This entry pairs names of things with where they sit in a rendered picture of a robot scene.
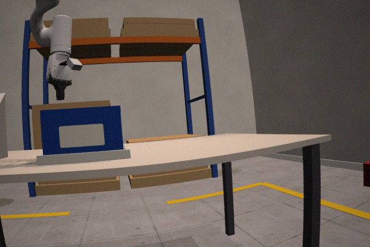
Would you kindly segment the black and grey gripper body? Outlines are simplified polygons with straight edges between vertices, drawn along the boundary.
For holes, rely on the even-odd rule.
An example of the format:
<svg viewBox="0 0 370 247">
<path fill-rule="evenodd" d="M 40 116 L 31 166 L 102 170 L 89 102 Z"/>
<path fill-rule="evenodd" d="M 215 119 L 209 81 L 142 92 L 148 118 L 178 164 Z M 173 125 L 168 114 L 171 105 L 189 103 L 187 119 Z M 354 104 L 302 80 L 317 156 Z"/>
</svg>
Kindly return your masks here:
<svg viewBox="0 0 370 247">
<path fill-rule="evenodd" d="M 49 79 L 49 74 L 51 73 L 51 77 L 54 80 L 61 80 L 66 82 L 72 81 L 72 70 L 70 69 L 70 67 L 68 67 L 67 65 L 59 65 L 60 63 L 66 61 L 68 57 L 70 58 L 70 55 L 66 53 L 54 53 L 49 56 L 46 72 L 47 80 Z"/>
</svg>

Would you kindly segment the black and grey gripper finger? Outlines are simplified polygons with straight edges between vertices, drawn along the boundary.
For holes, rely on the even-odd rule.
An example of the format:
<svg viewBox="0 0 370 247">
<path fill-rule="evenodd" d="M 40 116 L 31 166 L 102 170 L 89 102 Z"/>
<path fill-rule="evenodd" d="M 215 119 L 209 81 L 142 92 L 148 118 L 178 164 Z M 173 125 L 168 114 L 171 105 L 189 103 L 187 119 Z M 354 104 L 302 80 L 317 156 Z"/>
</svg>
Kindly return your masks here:
<svg viewBox="0 0 370 247">
<path fill-rule="evenodd" d="M 65 97 L 65 90 L 67 86 L 70 86 L 72 85 L 72 82 L 66 82 L 66 81 L 60 81 L 61 83 L 61 89 L 62 89 L 62 99 L 61 100 L 64 100 L 64 97 Z"/>
<path fill-rule="evenodd" d="M 49 74 L 49 79 L 48 79 L 48 83 L 52 84 L 56 90 L 56 97 L 57 97 L 57 100 L 61 100 L 62 99 L 62 89 L 61 89 L 61 83 L 60 83 L 60 80 L 54 80 L 54 79 L 51 77 L 51 73 Z"/>
</svg>

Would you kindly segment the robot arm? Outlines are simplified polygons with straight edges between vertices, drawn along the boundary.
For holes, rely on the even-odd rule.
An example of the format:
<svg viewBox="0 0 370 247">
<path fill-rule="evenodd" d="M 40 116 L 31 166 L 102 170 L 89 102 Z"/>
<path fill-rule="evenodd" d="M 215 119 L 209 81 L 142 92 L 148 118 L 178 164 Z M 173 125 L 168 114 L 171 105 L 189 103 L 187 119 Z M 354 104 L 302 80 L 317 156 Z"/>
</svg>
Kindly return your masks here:
<svg viewBox="0 0 370 247">
<path fill-rule="evenodd" d="M 43 23 L 44 13 L 56 7 L 59 2 L 60 0 L 36 0 L 29 25 L 37 44 L 40 47 L 50 46 L 50 55 L 54 53 L 71 55 L 72 19 L 64 15 L 55 16 L 49 28 L 46 28 Z M 59 65 L 68 65 L 71 70 L 77 71 L 80 71 L 83 66 L 77 58 L 69 57 Z"/>
</svg>

